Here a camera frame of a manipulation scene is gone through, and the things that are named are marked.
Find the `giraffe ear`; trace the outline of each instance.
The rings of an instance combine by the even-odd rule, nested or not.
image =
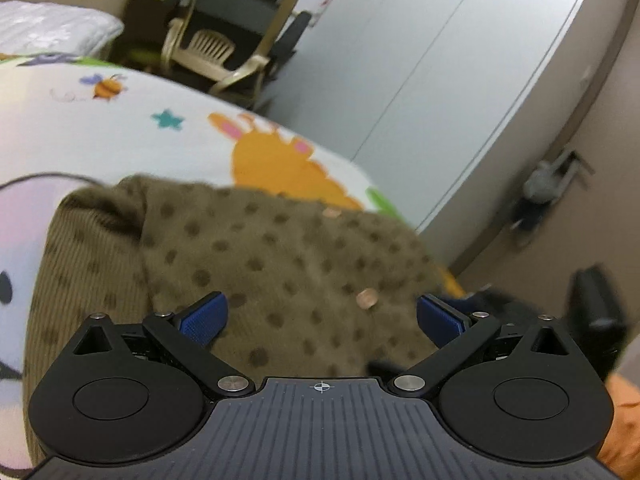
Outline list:
[[[302,153],[303,155],[309,156],[314,152],[314,149],[311,147],[311,145],[306,142],[306,140],[300,139],[300,137],[295,137],[291,141],[291,145],[297,152]]]
[[[211,114],[209,122],[213,127],[233,140],[240,140],[244,135],[242,128],[223,114]]]

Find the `gray ribbed plate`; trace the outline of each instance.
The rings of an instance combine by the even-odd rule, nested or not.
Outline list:
[[[50,459],[34,480],[611,480],[591,458],[548,468],[494,462],[463,447],[419,399],[374,379],[269,379],[222,400],[183,446],[148,462],[87,467]]]

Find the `teal star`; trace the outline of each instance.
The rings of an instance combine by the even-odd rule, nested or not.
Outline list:
[[[158,128],[173,128],[178,131],[182,129],[184,117],[173,115],[169,109],[166,109],[161,114],[153,114],[151,117],[158,121]]]

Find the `polka dot fabric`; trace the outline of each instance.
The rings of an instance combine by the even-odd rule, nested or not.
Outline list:
[[[427,357],[434,346],[418,329],[415,300],[441,283],[420,240],[392,218],[325,210],[145,176],[68,196],[34,292],[25,406],[88,314],[140,322],[212,290],[229,306],[212,352],[258,384],[265,376],[358,376],[372,359],[410,366]],[[365,289],[377,301],[364,310],[356,297]]]

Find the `triangular cutout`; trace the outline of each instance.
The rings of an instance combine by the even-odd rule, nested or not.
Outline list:
[[[531,351],[540,354],[569,355],[569,352],[566,351],[564,345],[558,339],[556,332],[549,327],[543,328],[538,333],[538,337],[533,343]]]
[[[107,339],[107,335],[100,326],[92,326],[82,338],[80,344],[76,347],[74,354],[87,355],[97,354],[100,352],[108,352],[111,345]]]

